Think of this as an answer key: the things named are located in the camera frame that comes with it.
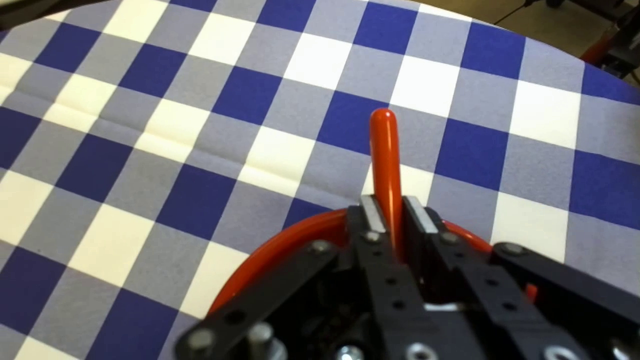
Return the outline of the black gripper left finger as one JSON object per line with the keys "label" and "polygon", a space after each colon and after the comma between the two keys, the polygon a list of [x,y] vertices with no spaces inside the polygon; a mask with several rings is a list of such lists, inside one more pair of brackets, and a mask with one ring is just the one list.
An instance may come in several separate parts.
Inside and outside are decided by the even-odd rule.
{"label": "black gripper left finger", "polygon": [[390,229],[373,195],[350,209],[352,248],[363,277],[368,322],[364,343],[374,360],[429,360],[421,340],[423,301],[408,268],[390,248]]}

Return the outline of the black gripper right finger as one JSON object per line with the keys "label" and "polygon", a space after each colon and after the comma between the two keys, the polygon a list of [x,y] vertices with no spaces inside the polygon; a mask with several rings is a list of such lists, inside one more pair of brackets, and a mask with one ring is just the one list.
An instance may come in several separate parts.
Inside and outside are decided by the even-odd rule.
{"label": "black gripper right finger", "polygon": [[492,259],[485,239],[451,229],[416,197],[404,197],[404,253],[431,303],[456,303],[470,333],[446,340],[462,360],[534,360],[534,307],[521,283]]}

